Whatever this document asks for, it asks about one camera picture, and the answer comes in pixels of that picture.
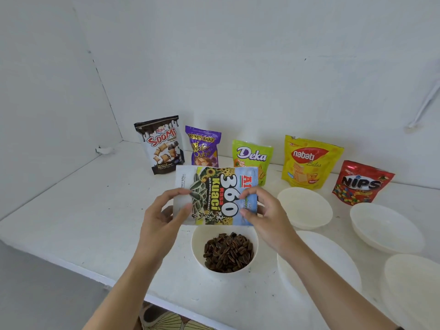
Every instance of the nips candy bag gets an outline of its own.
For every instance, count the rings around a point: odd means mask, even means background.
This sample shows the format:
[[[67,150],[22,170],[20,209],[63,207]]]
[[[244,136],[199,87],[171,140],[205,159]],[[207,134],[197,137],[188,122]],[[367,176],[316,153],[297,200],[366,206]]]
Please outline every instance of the nips candy bag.
[[[173,212],[192,202],[192,214],[184,224],[218,224],[250,226],[240,214],[240,209],[256,213],[257,196],[250,194],[245,199],[239,195],[247,187],[258,185],[258,168],[213,168],[182,165],[176,169],[176,187],[190,189],[189,195],[174,198]]]
[[[185,162],[184,152],[180,149],[179,116],[154,119],[135,123],[136,132],[143,142],[146,156],[151,159],[151,169],[155,175],[167,174],[176,169],[176,165]]]
[[[393,177],[394,174],[391,172],[353,161],[344,161],[333,193],[351,206],[360,202],[372,202]]]
[[[259,146],[246,141],[232,141],[232,158],[234,167],[258,167],[258,185],[266,183],[266,173],[272,159],[274,149]]]
[[[185,132],[190,138],[193,149],[193,154],[191,155],[192,164],[218,167],[217,145],[220,142],[221,133],[201,130],[191,126],[186,126]]]
[[[293,187],[322,188],[344,148],[286,135],[282,178]]]

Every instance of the white wall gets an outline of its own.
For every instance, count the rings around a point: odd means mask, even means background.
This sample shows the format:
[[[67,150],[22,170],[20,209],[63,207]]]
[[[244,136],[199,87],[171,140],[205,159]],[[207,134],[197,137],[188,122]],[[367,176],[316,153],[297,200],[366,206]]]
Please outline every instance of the white wall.
[[[440,188],[440,99],[404,133],[440,77],[440,0],[73,2],[124,140],[178,113],[222,155],[240,138],[282,164],[291,134]]]
[[[121,141],[71,0],[0,0],[0,219]]]
[[[107,295],[102,284],[0,242],[2,330],[80,330]]]

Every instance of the person's left hand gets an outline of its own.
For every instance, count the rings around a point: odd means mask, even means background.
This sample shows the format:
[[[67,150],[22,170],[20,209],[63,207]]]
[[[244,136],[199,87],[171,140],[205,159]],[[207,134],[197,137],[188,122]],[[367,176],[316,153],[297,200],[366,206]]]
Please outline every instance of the person's left hand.
[[[153,263],[157,268],[173,247],[180,225],[189,216],[192,204],[186,204],[173,218],[173,207],[162,208],[179,194],[190,194],[190,190],[178,188],[167,190],[146,209],[140,230],[139,243],[133,259],[142,264]]]

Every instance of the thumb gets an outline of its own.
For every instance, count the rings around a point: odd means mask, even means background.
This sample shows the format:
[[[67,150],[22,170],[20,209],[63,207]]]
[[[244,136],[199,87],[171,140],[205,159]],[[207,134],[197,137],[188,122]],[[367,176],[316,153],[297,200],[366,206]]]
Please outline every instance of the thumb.
[[[248,209],[240,209],[240,214],[253,225],[258,223],[260,219],[255,213],[252,213]]]
[[[179,211],[179,213],[176,215],[175,218],[170,222],[172,225],[175,225],[177,227],[180,227],[184,221],[188,218],[192,211],[192,204],[187,203],[184,207],[182,207]]]

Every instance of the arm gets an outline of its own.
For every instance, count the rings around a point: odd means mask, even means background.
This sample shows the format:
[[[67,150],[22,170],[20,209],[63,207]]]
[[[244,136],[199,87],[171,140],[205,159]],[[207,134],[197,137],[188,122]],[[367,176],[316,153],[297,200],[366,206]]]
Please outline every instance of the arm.
[[[162,207],[178,194],[190,190],[165,191],[146,209],[135,254],[113,289],[95,311],[83,330],[132,330],[146,291],[163,258],[171,250],[180,225],[188,217],[192,205],[181,209],[173,219],[173,207]]]
[[[278,199],[260,187],[245,190],[240,198],[249,194],[257,194],[264,204],[258,207],[263,217],[245,209],[242,215],[295,270],[331,330],[397,329],[301,240]]]

